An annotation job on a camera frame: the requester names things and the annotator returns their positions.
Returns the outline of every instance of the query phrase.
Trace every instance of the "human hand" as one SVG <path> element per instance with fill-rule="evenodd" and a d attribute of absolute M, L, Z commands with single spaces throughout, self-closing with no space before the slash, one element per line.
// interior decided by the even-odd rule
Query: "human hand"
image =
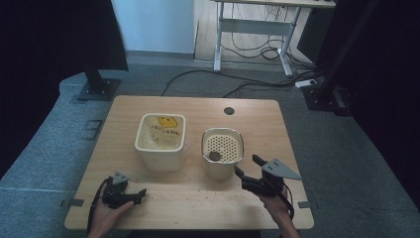
<path fill-rule="evenodd" d="M 287 188 L 286 186 L 283 187 L 281 192 L 284 197 L 287 198 Z M 287 205 L 280 199 L 278 196 L 262 196 L 256 194 L 257 197 L 260 198 L 260 201 L 263 203 L 263 207 L 268 211 L 271 215 L 272 219 L 275 223 L 279 224 L 281 219 L 284 217 L 288 217 L 288 208 Z"/>
<path fill-rule="evenodd" d="M 284 197 L 287 198 L 287 187 L 284 186 L 281 191 Z M 278 225 L 281 230 L 281 237 L 283 238 L 299 238 L 299 233 L 291 221 L 288 213 L 287 205 L 278 196 L 261 196 L 256 194 L 263 203 L 263 207 L 271 215 L 272 220 Z"/>
<path fill-rule="evenodd" d="M 117 223 L 118 219 L 131 209 L 135 204 L 134 201 L 129 201 L 126 204 L 113 209 L 102 202 L 102 196 L 105 191 L 107 183 L 101 189 L 100 198 L 96 203 L 95 211 L 93 213 L 92 225 L 88 238 L 104 237 L 108 231 Z"/>

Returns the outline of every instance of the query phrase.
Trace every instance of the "white desk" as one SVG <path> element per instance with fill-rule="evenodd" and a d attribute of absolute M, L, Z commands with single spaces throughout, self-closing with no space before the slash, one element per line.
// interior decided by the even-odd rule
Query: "white desk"
<path fill-rule="evenodd" d="M 297 19 L 299 18 L 300 9 L 307 8 L 334 8 L 336 6 L 334 1 L 325 0 L 213 0 L 220 3 L 219 20 L 217 27 L 217 44 L 214 56 L 214 70 L 221 70 L 221 40 L 223 32 L 230 33 L 246 33 L 272 36 L 285 36 L 285 41 L 281 49 L 278 49 L 278 55 L 284 69 L 284 73 L 288 77 L 292 77 L 293 73 L 290 69 L 288 58 L 286 56 L 291 37 L 293 36 L 296 27 Z M 291 22 L 271 22 L 271 21 L 255 21 L 244 19 L 229 19 L 223 17 L 225 3 L 243 3 L 243 4 L 257 4 L 257 5 L 274 5 L 296 7 L 293 20 Z"/>

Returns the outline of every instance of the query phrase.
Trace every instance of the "robotic arm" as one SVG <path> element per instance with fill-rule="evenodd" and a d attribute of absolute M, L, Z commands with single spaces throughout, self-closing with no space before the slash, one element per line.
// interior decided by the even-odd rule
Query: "robotic arm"
<path fill-rule="evenodd" d="M 242 189 L 262 196 L 278 196 L 287 205 L 290 218 L 293 219 L 293 205 L 281 193 L 285 186 L 283 178 L 300 180 L 300 176 L 278 159 L 267 162 L 253 155 L 253 161 L 262 167 L 262 177 L 259 179 L 245 176 L 244 172 L 235 166 L 235 175 L 241 179 Z"/>
<path fill-rule="evenodd" d="M 107 204 L 110 208 L 116 209 L 129 201 L 134 201 L 135 204 L 141 204 L 143 197 L 146 196 L 146 189 L 139 191 L 135 194 L 126 194 L 124 191 L 127 188 L 129 177 L 121 173 L 115 172 L 114 177 L 108 177 L 102 181 L 96 195 L 93 198 L 92 205 L 90 206 L 89 217 L 87 221 L 87 234 L 89 234 L 93 213 L 96 208 L 98 199 L 100 198 L 102 187 L 107 184 L 105 191 L 102 195 L 102 202 Z"/>

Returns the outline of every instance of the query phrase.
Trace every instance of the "strainer basket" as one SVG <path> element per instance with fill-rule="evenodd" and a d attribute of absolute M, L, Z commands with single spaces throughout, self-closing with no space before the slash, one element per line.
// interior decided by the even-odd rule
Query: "strainer basket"
<path fill-rule="evenodd" d="M 244 157 L 241 134 L 230 128 L 211 128 L 204 132 L 201 141 L 204 172 L 216 180 L 228 179 L 235 164 Z"/>

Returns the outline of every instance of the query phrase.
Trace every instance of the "plastic container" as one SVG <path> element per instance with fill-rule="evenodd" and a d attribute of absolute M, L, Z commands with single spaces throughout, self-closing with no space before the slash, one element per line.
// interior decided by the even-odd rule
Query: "plastic container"
<path fill-rule="evenodd" d="M 230 178 L 235 164 L 244 157 L 241 134 L 230 128 L 212 128 L 204 132 L 201 141 L 204 172 L 216 180 Z"/>
<path fill-rule="evenodd" d="M 178 171 L 182 168 L 185 117 L 148 113 L 140 123 L 135 147 L 151 171 Z"/>

